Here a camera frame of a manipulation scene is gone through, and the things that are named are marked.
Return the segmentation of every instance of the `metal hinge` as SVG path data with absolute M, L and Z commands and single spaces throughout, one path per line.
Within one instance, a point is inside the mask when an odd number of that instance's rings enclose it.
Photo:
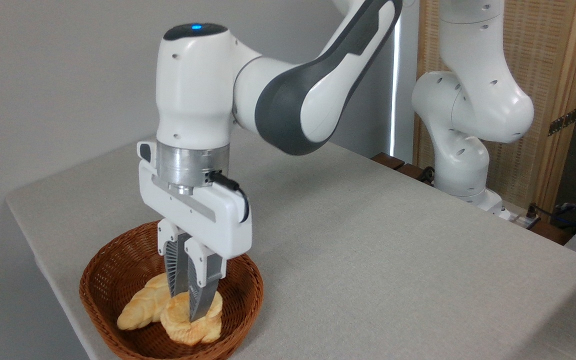
M 548 136 L 560 132 L 563 128 L 573 124 L 576 121 L 576 109 L 570 111 L 569 113 L 565 114 L 564 116 L 554 120 L 550 123 L 550 129 L 548 129 Z

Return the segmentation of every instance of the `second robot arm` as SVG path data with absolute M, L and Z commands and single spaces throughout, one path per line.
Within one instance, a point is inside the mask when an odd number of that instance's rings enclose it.
M 435 187 L 498 215 L 486 189 L 489 153 L 479 139 L 511 143 L 533 121 L 533 102 L 515 82 L 503 49 L 502 0 L 442 0 L 441 59 L 452 71 L 425 73 L 413 107 L 434 147 Z

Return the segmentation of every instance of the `woven panel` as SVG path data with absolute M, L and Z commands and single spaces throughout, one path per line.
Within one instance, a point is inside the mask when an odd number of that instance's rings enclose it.
M 137 330 L 117 328 L 117 318 L 146 282 L 164 272 L 157 251 L 157 221 L 129 230 L 101 248 L 79 284 L 79 297 L 110 350 L 124 360 L 224 360 L 242 344 L 264 298 L 259 269 L 247 255 L 228 260 L 219 281 L 223 297 L 221 337 L 211 344 L 176 344 L 161 323 Z
M 420 74 L 449 70 L 439 55 L 439 0 L 421 1 Z M 543 129 L 558 117 L 553 111 L 552 91 L 561 69 L 561 57 L 573 13 L 573 0 L 507 0 L 505 2 L 503 48 L 510 72 L 534 103 L 530 130 L 512 144 L 484 145 L 490 154 L 487 187 L 510 203 L 526 207 L 535 191 L 540 166 Z M 416 161 L 432 166 L 434 152 L 430 135 L 418 125 Z

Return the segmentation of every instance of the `light strip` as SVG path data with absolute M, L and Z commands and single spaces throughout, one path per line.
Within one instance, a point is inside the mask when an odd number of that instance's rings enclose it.
M 402 41 L 402 19 L 395 24 L 393 32 L 392 57 L 392 104 L 390 107 L 390 156 L 395 156 L 395 112 L 397 107 L 397 88 L 400 77 L 400 43 Z

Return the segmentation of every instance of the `gray wall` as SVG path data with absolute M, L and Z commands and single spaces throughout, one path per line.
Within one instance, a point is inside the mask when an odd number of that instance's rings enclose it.
M 222 23 L 270 57 L 303 62 L 341 15 L 329 0 L 0 0 L 0 359 L 86 357 L 4 197 L 152 134 L 160 38 L 192 21 Z M 334 137 L 362 155 L 387 148 L 391 51 Z M 54 239 L 59 247 L 59 228 Z

